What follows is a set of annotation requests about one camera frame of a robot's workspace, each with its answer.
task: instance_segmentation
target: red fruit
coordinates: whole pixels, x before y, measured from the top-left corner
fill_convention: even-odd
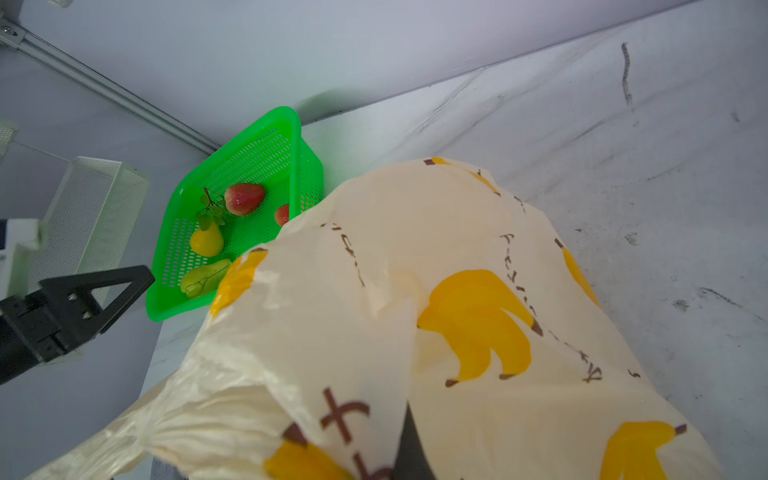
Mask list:
[[[275,212],[275,221],[282,227],[288,223],[288,219],[288,205],[286,204],[278,208],[277,212]]]
[[[238,217],[251,215],[261,205],[266,196],[266,190],[256,184],[235,184],[227,188],[224,193],[224,201],[227,210]]]

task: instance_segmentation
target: green plastic basket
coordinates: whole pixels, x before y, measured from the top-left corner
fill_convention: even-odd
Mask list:
[[[189,242],[197,229],[195,214],[203,208],[203,187],[219,200],[230,185],[239,183],[263,185],[264,202],[247,217],[226,215],[226,224],[221,227],[224,249],[218,257],[197,255]],[[301,138],[299,116],[291,108],[275,108],[208,157],[176,187],[165,210],[152,262],[156,281],[147,291],[149,317],[161,322],[210,305],[216,292],[189,300],[181,291],[179,284],[187,272],[224,258],[235,260],[254,245],[274,240],[280,232],[275,210],[290,204],[290,218],[294,218],[322,198],[323,165]]]

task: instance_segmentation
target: plastic bag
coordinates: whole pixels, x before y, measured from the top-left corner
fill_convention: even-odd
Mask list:
[[[29,478],[389,478],[406,406],[440,480],[720,477],[544,214],[431,158],[237,259],[179,370]]]

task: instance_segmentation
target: leaf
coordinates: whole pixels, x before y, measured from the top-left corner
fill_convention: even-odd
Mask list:
[[[213,219],[208,215],[198,215],[197,223],[200,224],[201,230],[208,230],[208,227],[213,223]]]

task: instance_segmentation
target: marble countertop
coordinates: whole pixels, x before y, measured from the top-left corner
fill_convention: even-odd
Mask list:
[[[703,0],[305,126],[326,192],[397,161],[543,210],[729,478],[768,469],[768,4]],[[144,390],[205,309],[166,320]],[[147,478],[147,463],[134,471]]]

